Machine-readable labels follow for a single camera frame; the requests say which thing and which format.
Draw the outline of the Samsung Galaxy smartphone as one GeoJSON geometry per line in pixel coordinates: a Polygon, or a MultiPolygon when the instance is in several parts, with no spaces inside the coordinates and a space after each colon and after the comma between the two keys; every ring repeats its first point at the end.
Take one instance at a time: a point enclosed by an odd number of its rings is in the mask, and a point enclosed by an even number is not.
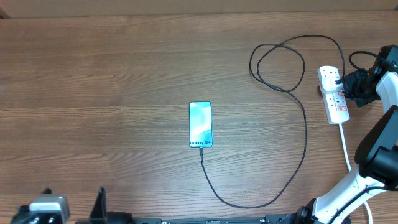
{"type": "Polygon", "coordinates": [[[189,103],[189,141],[191,148],[213,146],[212,113],[209,101],[189,103]]]}

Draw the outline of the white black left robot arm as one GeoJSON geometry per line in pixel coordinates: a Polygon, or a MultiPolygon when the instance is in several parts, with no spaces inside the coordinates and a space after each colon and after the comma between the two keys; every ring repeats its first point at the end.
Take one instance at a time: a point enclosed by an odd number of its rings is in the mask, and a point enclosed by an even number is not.
{"type": "Polygon", "coordinates": [[[106,191],[103,187],[99,189],[89,222],[92,224],[134,224],[131,213],[107,211],[106,191]]]}

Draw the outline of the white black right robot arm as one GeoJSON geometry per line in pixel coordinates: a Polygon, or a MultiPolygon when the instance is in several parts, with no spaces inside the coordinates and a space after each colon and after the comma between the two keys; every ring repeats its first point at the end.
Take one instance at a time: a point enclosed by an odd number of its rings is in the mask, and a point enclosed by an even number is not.
{"type": "Polygon", "coordinates": [[[384,114],[360,142],[349,173],[281,223],[349,223],[349,214],[371,197],[397,190],[397,46],[381,47],[375,59],[371,68],[357,68],[345,76],[335,67],[318,69],[329,123],[341,126],[349,119],[344,98],[358,107],[380,100],[384,114]]]}

